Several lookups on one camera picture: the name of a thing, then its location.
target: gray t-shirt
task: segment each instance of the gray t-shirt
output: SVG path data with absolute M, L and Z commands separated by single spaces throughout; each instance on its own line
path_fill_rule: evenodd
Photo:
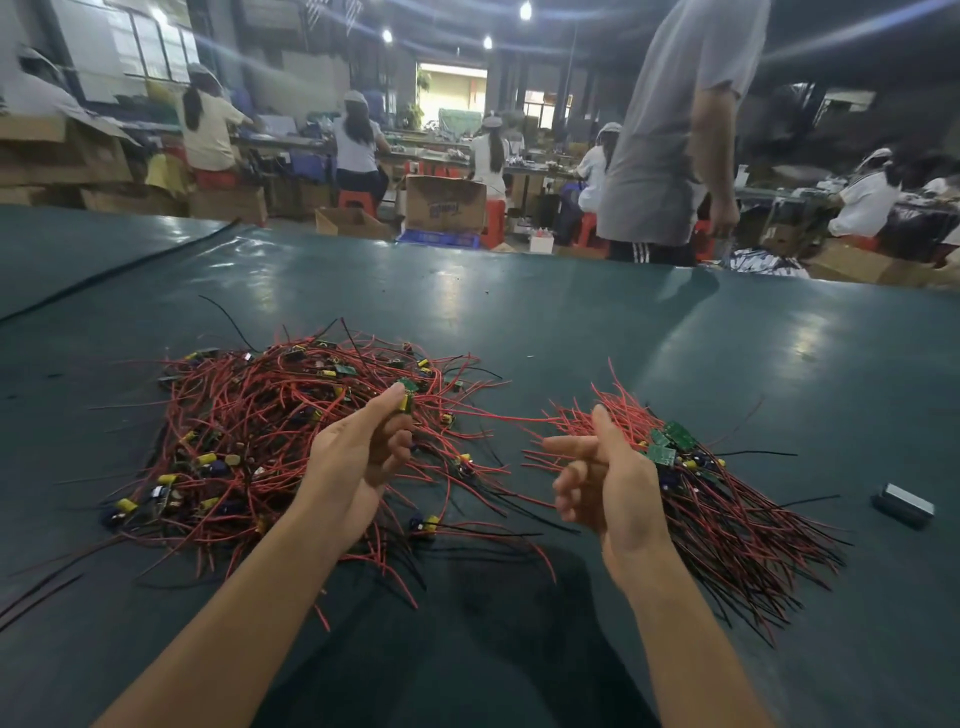
M 694 92 L 729 85 L 743 98 L 769 17 L 770 0 L 680 0 L 666 16 L 607 172 L 600 237 L 671 246 L 689 240 L 705 194 L 686 153 Z

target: white cap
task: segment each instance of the white cap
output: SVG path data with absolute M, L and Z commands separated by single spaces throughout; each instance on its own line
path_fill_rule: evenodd
M 348 91 L 344 94 L 344 101 L 353 101 L 357 104 L 363 104 L 364 106 L 368 105 L 367 99 L 360 91 Z

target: cardboard box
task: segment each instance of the cardboard box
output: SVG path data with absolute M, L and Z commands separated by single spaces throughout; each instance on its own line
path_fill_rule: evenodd
M 879 253 L 862 251 L 828 240 L 824 249 L 807 265 L 811 278 L 841 280 L 854 283 L 877 283 L 923 288 L 930 280 L 931 269 L 922 263 L 897 260 Z
M 321 207 L 330 207 L 330 187 L 300 180 L 300 206 L 304 216 L 312 216 Z
M 224 220 L 263 227 L 267 224 L 267 201 L 263 187 L 199 189 L 190 193 L 190 217 Z
M 79 187 L 0 187 L 0 205 L 83 208 L 84 201 Z
M 132 182 L 121 139 L 103 119 L 0 116 L 0 185 Z
M 607 259 L 607 251 L 601 250 L 600 248 L 572 248 L 564 245 L 554 246 L 553 255 L 559 255 L 560 257 L 582 257 L 593 260 Z
M 760 236 L 760 247 L 780 257 L 796 257 L 804 247 L 800 233 L 800 228 L 795 225 L 772 223 Z
M 487 216 L 487 186 L 470 180 L 409 175 L 406 224 L 429 232 L 481 232 Z
M 169 192 L 147 184 L 114 182 L 86 187 L 84 206 L 96 212 L 120 212 L 129 215 L 186 217 L 187 205 Z
M 394 229 L 375 220 L 359 207 L 330 207 L 316 212 L 317 232 L 322 235 L 358 237 L 363 240 L 396 239 Z

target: ponytail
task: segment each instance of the ponytail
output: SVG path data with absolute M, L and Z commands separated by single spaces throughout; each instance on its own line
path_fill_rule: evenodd
M 490 129 L 488 134 L 490 139 L 490 169 L 492 172 L 503 170 L 503 163 L 506 161 L 503 154 L 503 137 L 500 136 L 500 130 Z
M 186 128 L 195 132 L 200 127 L 200 117 L 204 115 L 204 102 L 200 98 L 200 90 L 195 84 L 183 92 L 183 121 Z

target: blue plastic crate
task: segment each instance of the blue plastic crate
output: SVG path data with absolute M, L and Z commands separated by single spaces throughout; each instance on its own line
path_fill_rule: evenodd
M 396 239 L 398 243 L 416 243 L 417 245 L 431 245 L 435 248 L 468 248 L 476 250 L 480 247 L 480 235 L 475 232 L 427 232 L 406 230 Z

